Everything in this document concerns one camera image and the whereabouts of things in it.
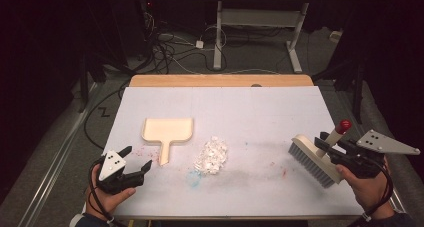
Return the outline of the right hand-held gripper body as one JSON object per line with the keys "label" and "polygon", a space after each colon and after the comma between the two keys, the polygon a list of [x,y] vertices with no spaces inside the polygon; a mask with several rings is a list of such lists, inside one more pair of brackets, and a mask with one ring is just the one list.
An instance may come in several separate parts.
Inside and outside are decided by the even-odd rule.
{"label": "right hand-held gripper body", "polygon": [[347,167],[357,178],[375,178],[383,167],[387,153],[419,155],[420,150],[374,130],[369,130],[359,140],[340,140],[341,152],[331,148],[329,157],[333,164]]}

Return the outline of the black stand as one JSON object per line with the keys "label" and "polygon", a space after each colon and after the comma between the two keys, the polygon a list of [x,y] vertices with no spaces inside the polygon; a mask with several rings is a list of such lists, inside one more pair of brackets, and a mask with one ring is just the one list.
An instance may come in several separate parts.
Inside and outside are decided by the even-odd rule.
{"label": "black stand", "polygon": [[364,66],[361,61],[347,59],[339,64],[329,66],[312,76],[312,81],[321,79],[333,79],[336,91],[353,90],[352,113],[355,120],[361,124],[362,88],[364,79]]}

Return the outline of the cream dustpan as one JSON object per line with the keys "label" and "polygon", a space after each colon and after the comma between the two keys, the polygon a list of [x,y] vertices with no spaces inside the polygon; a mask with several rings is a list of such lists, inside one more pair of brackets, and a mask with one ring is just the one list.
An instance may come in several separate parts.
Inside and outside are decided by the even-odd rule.
{"label": "cream dustpan", "polygon": [[141,136],[148,143],[160,144],[159,165],[163,166],[169,162],[170,146],[188,141],[193,135],[193,126],[192,118],[146,118]]}

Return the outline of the person's right hand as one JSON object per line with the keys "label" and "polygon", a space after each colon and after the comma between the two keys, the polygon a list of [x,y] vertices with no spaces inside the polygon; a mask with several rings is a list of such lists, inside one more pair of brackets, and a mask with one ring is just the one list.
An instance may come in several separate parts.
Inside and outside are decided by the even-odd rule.
{"label": "person's right hand", "polygon": [[[350,185],[357,202],[364,211],[371,211],[384,197],[387,179],[382,172],[373,179],[359,179],[343,165],[336,165],[336,170]],[[370,216],[373,220],[381,220],[392,217],[394,214],[392,206],[386,201]]]}

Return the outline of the metal floor rail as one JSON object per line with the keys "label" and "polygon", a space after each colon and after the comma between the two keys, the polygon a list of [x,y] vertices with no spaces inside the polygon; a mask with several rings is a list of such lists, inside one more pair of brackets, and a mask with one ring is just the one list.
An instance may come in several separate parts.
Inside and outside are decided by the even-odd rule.
{"label": "metal floor rail", "polygon": [[88,99],[80,96],[54,121],[30,157],[14,189],[24,197],[24,213],[16,227],[33,227],[68,158],[73,141],[102,84],[88,86]]}

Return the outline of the person's left hand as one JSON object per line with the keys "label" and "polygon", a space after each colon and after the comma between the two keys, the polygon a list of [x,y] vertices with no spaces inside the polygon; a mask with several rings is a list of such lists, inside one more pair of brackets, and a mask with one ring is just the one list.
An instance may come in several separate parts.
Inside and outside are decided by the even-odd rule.
{"label": "person's left hand", "polygon": [[96,186],[99,169],[99,164],[95,165],[92,169],[91,180],[86,190],[86,213],[107,221],[121,203],[136,193],[136,189],[127,188],[115,195],[103,192]]}

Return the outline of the cream brush with grey bristles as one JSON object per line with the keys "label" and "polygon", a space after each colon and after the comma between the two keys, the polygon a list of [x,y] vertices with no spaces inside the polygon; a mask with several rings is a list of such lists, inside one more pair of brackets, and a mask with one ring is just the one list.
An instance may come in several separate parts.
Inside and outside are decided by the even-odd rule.
{"label": "cream brush with grey bristles", "polygon": [[[352,124],[349,120],[341,120],[331,132],[335,131],[345,135],[351,126]],[[304,166],[323,188],[329,188],[333,184],[339,184],[342,180],[330,158],[330,152],[334,146],[324,156],[317,156],[316,151],[318,148],[314,145],[314,141],[311,141],[303,134],[297,134],[292,138],[292,145],[288,153]]]}

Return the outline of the desk with white legs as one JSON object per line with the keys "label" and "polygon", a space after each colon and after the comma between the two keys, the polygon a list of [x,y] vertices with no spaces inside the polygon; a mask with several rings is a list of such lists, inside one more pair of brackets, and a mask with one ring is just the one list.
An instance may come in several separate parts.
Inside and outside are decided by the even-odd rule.
{"label": "desk with white legs", "polygon": [[227,36],[224,26],[289,27],[294,29],[293,37],[285,43],[291,66],[295,73],[301,73],[296,45],[307,15],[309,2],[304,1],[298,10],[266,10],[259,7],[226,7],[222,0],[217,1],[216,29],[213,69],[222,70],[224,63],[223,47]]}

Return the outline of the pile of white paper scraps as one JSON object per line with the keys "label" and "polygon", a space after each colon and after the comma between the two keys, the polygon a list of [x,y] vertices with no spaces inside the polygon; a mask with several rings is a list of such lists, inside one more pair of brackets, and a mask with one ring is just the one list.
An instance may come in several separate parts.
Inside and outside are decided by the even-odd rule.
{"label": "pile of white paper scraps", "polygon": [[212,136],[194,161],[194,168],[203,175],[215,175],[227,160],[228,147],[224,140]]}

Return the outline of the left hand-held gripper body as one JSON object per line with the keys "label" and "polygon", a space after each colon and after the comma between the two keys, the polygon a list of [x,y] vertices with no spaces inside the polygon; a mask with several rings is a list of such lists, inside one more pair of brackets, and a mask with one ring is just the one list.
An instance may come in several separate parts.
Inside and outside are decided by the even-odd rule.
{"label": "left hand-held gripper body", "polygon": [[112,195],[118,194],[127,188],[135,188],[144,184],[141,170],[130,174],[123,173],[126,161],[119,156],[119,152],[109,150],[101,158],[101,169],[96,179],[96,185],[102,191]]}

